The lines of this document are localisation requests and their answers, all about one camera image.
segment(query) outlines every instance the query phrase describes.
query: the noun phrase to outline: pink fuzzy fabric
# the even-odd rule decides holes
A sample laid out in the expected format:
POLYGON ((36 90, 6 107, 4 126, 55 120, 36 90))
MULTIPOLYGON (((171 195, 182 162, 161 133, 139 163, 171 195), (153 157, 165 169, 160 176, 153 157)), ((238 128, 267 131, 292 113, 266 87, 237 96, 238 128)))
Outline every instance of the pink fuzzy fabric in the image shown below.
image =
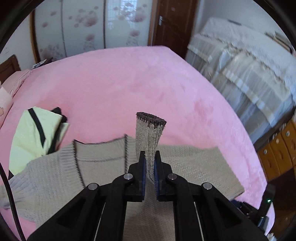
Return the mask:
MULTIPOLYGON (((238 197, 258 208, 266 179, 252 142, 223 96, 166 47, 97 50, 34 70, 14 97, 0 130, 0 160, 8 173, 12 139, 24 110, 59 106, 70 123, 62 146, 73 139, 97 143, 135 137, 136 113, 167 121, 161 144, 218 146, 245 188, 238 197)), ((1 210, 16 234, 10 210, 1 210)), ((268 231, 274 223, 269 211, 268 231)), ((35 224, 21 218, 28 237, 35 224)))

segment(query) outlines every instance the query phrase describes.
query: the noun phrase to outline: silver rivet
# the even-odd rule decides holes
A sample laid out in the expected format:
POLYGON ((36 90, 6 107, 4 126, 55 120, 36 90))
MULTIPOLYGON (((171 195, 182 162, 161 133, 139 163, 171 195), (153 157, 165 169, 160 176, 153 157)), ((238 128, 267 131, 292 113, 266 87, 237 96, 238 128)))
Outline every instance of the silver rivet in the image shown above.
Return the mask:
POLYGON ((131 173, 126 173, 126 174, 124 174, 123 178, 124 178, 125 180, 130 180, 130 179, 133 178, 133 175, 132 175, 131 173))
POLYGON ((98 184, 96 183, 91 183, 88 186, 89 190, 96 190, 98 188, 98 184))
POLYGON ((175 180, 175 179, 177 179, 177 175, 174 173, 171 173, 168 175, 168 179, 175 180))
POLYGON ((205 189, 207 189, 207 190, 210 190, 210 189, 212 189, 212 184, 210 184, 210 183, 204 183, 203 184, 203 187, 205 188, 205 189))

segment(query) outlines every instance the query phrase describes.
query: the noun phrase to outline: pillow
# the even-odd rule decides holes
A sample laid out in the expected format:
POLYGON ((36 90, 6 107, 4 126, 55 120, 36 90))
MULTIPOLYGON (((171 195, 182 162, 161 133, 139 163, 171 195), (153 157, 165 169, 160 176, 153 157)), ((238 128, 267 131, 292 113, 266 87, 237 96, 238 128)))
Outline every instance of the pillow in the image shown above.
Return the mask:
POLYGON ((5 117, 7 116, 12 104, 13 100, 11 95, 8 94, 3 87, 0 87, 0 128, 3 125, 5 117))
POLYGON ((4 81, 2 87, 13 97, 29 74, 28 69, 16 71, 4 81))

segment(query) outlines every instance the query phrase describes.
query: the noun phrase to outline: headboard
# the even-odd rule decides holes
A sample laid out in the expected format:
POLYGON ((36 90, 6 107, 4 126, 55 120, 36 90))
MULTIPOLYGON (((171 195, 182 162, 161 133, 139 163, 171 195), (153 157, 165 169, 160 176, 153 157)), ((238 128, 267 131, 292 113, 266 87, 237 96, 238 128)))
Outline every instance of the headboard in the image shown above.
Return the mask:
POLYGON ((9 76, 11 76, 16 71, 20 71, 20 66, 18 64, 16 56, 12 55, 6 61, 0 64, 1 83, 3 83, 9 76))

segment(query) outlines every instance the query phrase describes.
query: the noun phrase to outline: brown door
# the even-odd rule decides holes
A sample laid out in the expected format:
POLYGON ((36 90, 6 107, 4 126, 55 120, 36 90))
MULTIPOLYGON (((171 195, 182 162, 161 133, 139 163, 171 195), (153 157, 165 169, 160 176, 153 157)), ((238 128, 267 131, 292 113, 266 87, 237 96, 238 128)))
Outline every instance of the brown door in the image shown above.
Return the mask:
POLYGON ((154 45, 164 45, 185 58, 198 0, 160 0, 154 45))

